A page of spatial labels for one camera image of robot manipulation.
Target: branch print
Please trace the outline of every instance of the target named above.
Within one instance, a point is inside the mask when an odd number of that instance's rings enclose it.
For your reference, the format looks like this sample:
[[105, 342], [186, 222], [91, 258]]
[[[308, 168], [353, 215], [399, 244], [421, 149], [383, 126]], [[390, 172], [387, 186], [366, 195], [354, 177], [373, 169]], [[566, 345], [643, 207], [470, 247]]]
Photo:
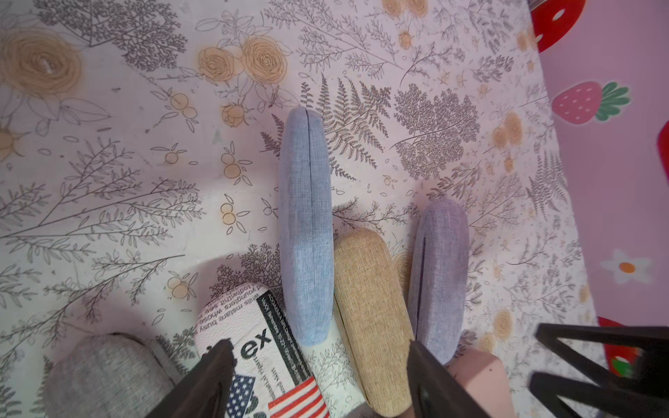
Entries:
[[[351, 16], [335, 16], [324, 0], [271, 0], [262, 14], [279, 28], [300, 28], [303, 47], [297, 52], [310, 71], [330, 68], [344, 54], [348, 68], [377, 80], [384, 66], [400, 68], [395, 63], [394, 43], [378, 21], [363, 29]], [[387, 55], [374, 54], [368, 39], [376, 41]]]
[[27, 320], [20, 320], [9, 332], [0, 332], [0, 344], [11, 344], [9, 350], [0, 355], [0, 376], [8, 373], [13, 363], [20, 358], [22, 353], [19, 348], [24, 342], [33, 344], [36, 337], [42, 336], [43, 347], [53, 348], [65, 338], [66, 331], [70, 327], [67, 320], [79, 316], [72, 312], [74, 306], [79, 305], [84, 309], [80, 315], [84, 317], [86, 323], [98, 322], [102, 315], [99, 304], [119, 288], [121, 282], [133, 277], [134, 284], [140, 281], [143, 285], [161, 272], [170, 259], [183, 257], [183, 255], [170, 255], [144, 262], [138, 251], [133, 253], [129, 250], [127, 256], [123, 259], [114, 251], [112, 254], [107, 253], [104, 257], [95, 259], [92, 266], [96, 272], [95, 277], [88, 284], [81, 284], [68, 278], [62, 283], [46, 286], [44, 288], [46, 295], [54, 295], [57, 299], [63, 298], [67, 302], [61, 308], [52, 310], [42, 317], [33, 315]]
[[480, 235], [502, 225], [518, 225], [520, 215], [516, 210], [516, 199], [525, 193], [518, 175], [504, 176], [499, 179], [492, 190], [488, 190], [477, 199], [467, 199], [467, 210], [478, 208], [478, 217], [469, 226]]
[[[0, 209], [0, 225], [8, 232], [0, 239], [12, 245], [10, 253], [26, 251], [29, 262], [37, 256], [47, 264], [53, 259], [83, 262], [95, 252], [91, 243], [103, 238], [132, 247], [158, 245], [171, 237], [167, 227], [204, 214], [194, 184], [159, 178], [149, 192], [142, 193], [140, 170], [125, 167], [133, 152], [119, 149], [117, 140], [98, 140], [97, 147], [85, 143], [86, 150], [70, 161], [73, 174], [61, 183], [55, 203], [44, 192], [45, 185], [8, 191], [9, 200]], [[92, 206], [71, 215], [54, 215], [83, 201]], [[43, 215], [42, 208], [49, 205], [51, 209]], [[41, 221], [27, 227], [27, 221], [38, 215]], [[48, 232], [40, 232], [50, 225]]]
[[343, 229], [367, 227], [381, 235], [385, 234], [383, 229], [385, 222], [405, 225], [410, 218], [418, 216], [418, 206], [413, 203], [402, 209], [398, 209], [394, 203], [391, 203], [385, 209], [381, 209], [381, 205], [374, 201], [367, 211], [357, 211], [357, 209], [358, 198], [355, 197], [347, 203], [335, 206], [332, 210], [332, 216], [341, 221]]

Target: orange rose print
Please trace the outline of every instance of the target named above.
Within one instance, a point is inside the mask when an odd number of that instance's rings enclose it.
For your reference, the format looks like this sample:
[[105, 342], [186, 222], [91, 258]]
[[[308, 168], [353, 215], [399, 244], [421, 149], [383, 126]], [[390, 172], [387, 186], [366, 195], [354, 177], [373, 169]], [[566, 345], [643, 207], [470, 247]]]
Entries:
[[381, 0], [383, 10], [392, 17], [398, 17], [404, 11], [404, 2], [402, 0]]
[[197, 60], [200, 72], [214, 82], [226, 82], [244, 70], [231, 53], [215, 47], [200, 51]]
[[407, 0], [407, 8], [416, 17], [427, 15], [427, 0]]
[[262, 84], [277, 84], [286, 76], [288, 62], [279, 44], [268, 36], [250, 37], [242, 46], [248, 76]]
[[14, 29], [0, 38], [0, 80], [31, 96], [67, 92], [79, 80], [77, 51], [58, 34]]
[[244, 108], [239, 104], [229, 104], [223, 107], [221, 117], [226, 125], [236, 128], [241, 125], [244, 120]]

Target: fern print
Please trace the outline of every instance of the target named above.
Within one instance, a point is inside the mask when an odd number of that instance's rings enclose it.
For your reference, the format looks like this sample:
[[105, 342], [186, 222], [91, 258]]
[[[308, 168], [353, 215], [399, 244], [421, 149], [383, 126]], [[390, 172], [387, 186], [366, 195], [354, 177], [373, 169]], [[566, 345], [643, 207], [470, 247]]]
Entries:
[[143, 71], [176, 68], [186, 38], [168, 3], [156, 0], [34, 0], [47, 26], [62, 25], [88, 47], [112, 43], [125, 61]]
[[535, 211], [541, 210], [544, 219], [546, 219], [546, 207], [560, 212], [555, 200], [567, 202], [567, 180], [557, 153], [551, 152], [548, 155], [544, 152], [543, 160], [541, 155], [537, 156], [537, 174], [533, 179], [530, 178], [527, 197], [534, 204]]
[[13, 417], [23, 414], [21, 410], [21, 401], [12, 401], [16, 395], [11, 387], [0, 385], [0, 417]]
[[190, 369], [184, 365], [184, 360], [197, 357], [194, 351], [195, 327], [192, 326], [174, 334], [171, 340], [165, 335], [158, 335], [156, 341], [163, 347], [165, 354], [172, 360], [179, 373], [188, 374]]
[[47, 356], [44, 356], [44, 373], [42, 375], [41, 383], [39, 384], [39, 389], [37, 390], [37, 399], [33, 402], [33, 407], [30, 409], [30, 412], [38, 414], [41, 417], [46, 418], [44, 412], [44, 383], [51, 373], [51, 369], [54, 367], [54, 363], [49, 360]]
[[464, 154], [463, 142], [476, 140], [481, 126], [478, 111], [468, 96], [462, 103], [451, 90], [432, 100], [415, 84], [395, 95], [396, 119], [409, 131], [409, 137], [395, 143], [402, 166], [418, 180], [439, 177], [446, 164]]
[[[311, 87], [302, 83], [303, 106], [315, 109], [323, 117], [323, 128], [327, 138], [330, 155], [330, 173], [345, 179], [355, 180], [340, 166], [337, 155], [346, 155], [347, 159], [360, 161], [377, 168], [376, 160], [364, 145], [369, 145], [383, 152], [378, 135], [388, 137], [383, 118], [389, 118], [390, 87], [377, 88], [360, 82], [360, 90], [353, 81], [337, 80], [337, 92], [334, 100], [330, 98], [330, 88], [325, 76], [322, 76], [320, 94], [315, 106]], [[272, 151], [279, 156], [284, 122], [272, 115], [276, 125], [276, 138], [267, 132], [261, 132], [265, 142], [265, 151]]]

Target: floral tablecloth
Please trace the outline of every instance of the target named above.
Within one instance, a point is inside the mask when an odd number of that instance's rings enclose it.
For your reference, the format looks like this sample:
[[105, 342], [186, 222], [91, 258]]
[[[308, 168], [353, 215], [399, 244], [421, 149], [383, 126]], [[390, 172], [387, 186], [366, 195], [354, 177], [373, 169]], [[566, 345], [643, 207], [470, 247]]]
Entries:
[[187, 370], [212, 296], [282, 300], [300, 104], [324, 116], [335, 238], [378, 231], [407, 278], [421, 208], [460, 201], [461, 349], [502, 359], [522, 417], [545, 412], [530, 371], [575, 375], [533, 337], [595, 314], [524, 1], [5, 1], [0, 83], [0, 409], [43, 415], [87, 334], [157, 336]]

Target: pink fabric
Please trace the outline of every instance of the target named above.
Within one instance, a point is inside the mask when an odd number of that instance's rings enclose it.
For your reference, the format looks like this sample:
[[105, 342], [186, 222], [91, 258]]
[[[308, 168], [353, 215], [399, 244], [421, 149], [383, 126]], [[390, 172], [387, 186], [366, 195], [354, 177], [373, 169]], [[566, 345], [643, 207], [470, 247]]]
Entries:
[[[589, 0], [541, 63], [549, 97], [587, 80], [630, 88], [632, 102], [600, 123], [554, 115], [595, 309], [625, 325], [669, 325], [669, 185], [657, 151], [669, 120], [669, 3]], [[616, 283], [601, 266], [620, 249], [648, 257], [651, 284]]]

